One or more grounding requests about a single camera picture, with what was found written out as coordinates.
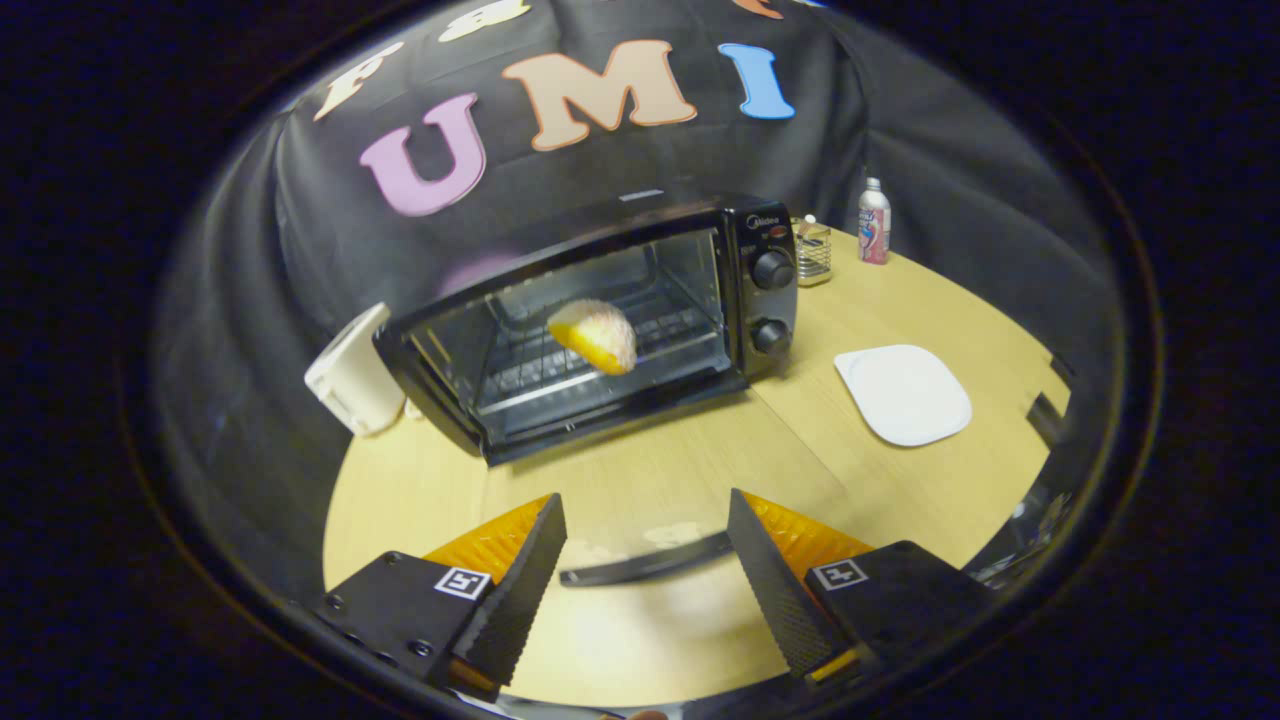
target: black knob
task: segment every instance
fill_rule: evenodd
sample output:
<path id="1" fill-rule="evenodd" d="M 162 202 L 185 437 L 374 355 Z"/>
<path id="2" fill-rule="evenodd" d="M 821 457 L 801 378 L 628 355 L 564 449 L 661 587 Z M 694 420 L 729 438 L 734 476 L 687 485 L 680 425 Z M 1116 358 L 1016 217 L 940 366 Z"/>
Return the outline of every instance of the black knob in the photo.
<path id="1" fill-rule="evenodd" d="M 796 269 L 791 265 L 791 259 L 777 250 L 760 255 L 751 268 L 751 279 L 760 290 L 787 287 L 795 277 Z"/>
<path id="2" fill-rule="evenodd" d="M 751 331 L 751 345 L 765 355 L 781 355 L 791 347 L 791 329 L 782 320 L 764 320 Z"/>

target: black fabric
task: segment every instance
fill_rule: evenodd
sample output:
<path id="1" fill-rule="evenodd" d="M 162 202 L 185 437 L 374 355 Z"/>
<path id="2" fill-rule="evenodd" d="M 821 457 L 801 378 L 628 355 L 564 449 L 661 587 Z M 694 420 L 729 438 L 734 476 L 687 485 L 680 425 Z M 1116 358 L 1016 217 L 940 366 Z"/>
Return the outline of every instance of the black fabric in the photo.
<path id="1" fill-rule="evenodd" d="M 325 514 L 349 434 L 302 382 L 351 318 L 408 310 L 493 255 L 488 238 L 605 197 L 695 182 L 856 224 L 865 169 L 893 204 L 893 250 L 1010 315 L 1101 388 L 1110 374 L 1105 246 L 1066 182 L 982 97 L 892 40 L 831 10 L 780 4 L 783 22 L 732 3 L 530 4 L 525 15 L 442 44 L 471 3 L 362 47 L 266 118 L 214 178 L 180 240 L 155 324 L 154 401 L 182 489 L 215 537 L 273 591 L 321 589 Z M 564 53 L 599 72 L 611 50 L 664 40 L 691 122 L 608 132 L 538 152 L 507 65 Z M 406 46 L 342 106 L 314 122 L 328 83 L 376 50 Z M 767 47 L 788 120 L 744 115 L 722 42 Z M 462 201 L 406 218 L 358 156 L 410 127 L 424 178 L 452 158 L 436 104 L 476 92 L 488 167 Z M 630 101 L 627 113 L 630 113 Z"/>

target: bread slice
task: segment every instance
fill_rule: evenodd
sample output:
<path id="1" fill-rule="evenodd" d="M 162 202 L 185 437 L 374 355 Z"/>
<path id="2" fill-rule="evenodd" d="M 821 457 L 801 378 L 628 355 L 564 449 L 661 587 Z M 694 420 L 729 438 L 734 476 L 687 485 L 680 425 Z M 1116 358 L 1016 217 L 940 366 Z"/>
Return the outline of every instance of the bread slice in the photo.
<path id="1" fill-rule="evenodd" d="M 547 329 L 607 375 L 625 375 L 636 366 L 636 332 L 608 302 L 573 300 L 547 319 Z"/>

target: wooden table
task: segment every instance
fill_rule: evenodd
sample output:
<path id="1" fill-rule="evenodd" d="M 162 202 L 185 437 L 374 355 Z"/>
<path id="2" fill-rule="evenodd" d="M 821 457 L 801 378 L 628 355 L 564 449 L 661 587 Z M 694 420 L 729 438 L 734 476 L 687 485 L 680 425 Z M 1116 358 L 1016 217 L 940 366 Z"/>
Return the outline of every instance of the wooden table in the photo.
<path id="1" fill-rule="evenodd" d="M 337 585 L 387 550 L 425 555 L 517 505 L 559 492 L 562 569 L 684 544 L 724 528 L 730 488 L 873 546 L 911 539 L 964 565 L 1006 520 L 1048 454 L 1025 420 L 1069 391 L 1050 352 L 960 286 L 901 256 L 858 260 L 833 232 L 835 273 L 800 288 L 788 366 L 737 396 L 489 469 L 429 421 L 357 438 L 338 475 L 324 574 Z M 951 369 L 973 404 L 956 436 L 891 446 L 859 415 L 832 363 L 910 343 Z M 733 555 L 675 578 L 548 587 L 508 692 L 641 706 L 704 697 L 786 671 Z"/>

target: tan letter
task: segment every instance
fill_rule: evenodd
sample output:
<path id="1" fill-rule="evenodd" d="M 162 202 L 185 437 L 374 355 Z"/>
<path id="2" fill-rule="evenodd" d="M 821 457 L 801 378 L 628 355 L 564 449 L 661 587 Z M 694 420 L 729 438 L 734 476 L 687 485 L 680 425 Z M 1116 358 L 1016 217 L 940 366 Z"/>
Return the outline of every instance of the tan letter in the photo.
<path id="1" fill-rule="evenodd" d="M 333 110 L 338 105 L 342 105 L 343 102 L 349 100 L 351 96 L 356 94 L 356 91 L 364 87 L 362 85 L 360 85 L 360 81 L 369 79 L 374 73 L 378 72 L 378 68 L 383 67 L 383 58 L 390 55 L 392 53 L 399 50 L 403 46 L 404 46 L 403 42 L 397 42 L 396 45 L 392 45 L 387 50 L 383 50 L 381 53 L 374 55 L 372 58 L 365 60 L 364 63 L 338 76 L 338 79 L 329 83 L 329 96 L 324 99 L 324 105 L 320 108 L 320 110 L 316 113 L 316 117 L 312 118 L 312 120 L 319 120 L 320 118 L 328 115 L 329 110 Z"/>
<path id="2" fill-rule="evenodd" d="M 530 8 L 529 5 L 525 5 L 525 0 L 498 0 L 497 3 L 490 3 L 484 8 L 471 10 L 449 23 L 449 27 L 440 33 L 440 42 L 457 40 L 463 35 L 471 35 L 483 27 L 504 23 L 509 19 L 524 15 L 529 10 Z"/>
<path id="3" fill-rule="evenodd" d="M 733 0 L 733 4 L 744 10 L 751 10 L 756 15 L 764 15 L 765 18 L 773 18 L 776 20 L 782 19 L 782 13 L 777 10 L 771 10 L 764 6 L 764 3 L 769 0 Z"/>
<path id="4" fill-rule="evenodd" d="M 570 115 L 570 102 L 608 131 L 622 124 L 627 94 L 635 99 L 631 122 L 637 126 L 694 119 L 698 108 L 680 95 L 667 64 L 668 53 L 671 44 L 662 40 L 632 40 L 613 49 L 604 74 L 595 74 L 576 60 L 553 53 L 508 65 L 502 77 L 525 83 L 538 117 L 534 150 L 556 150 L 573 145 L 590 132 L 586 123 Z"/>

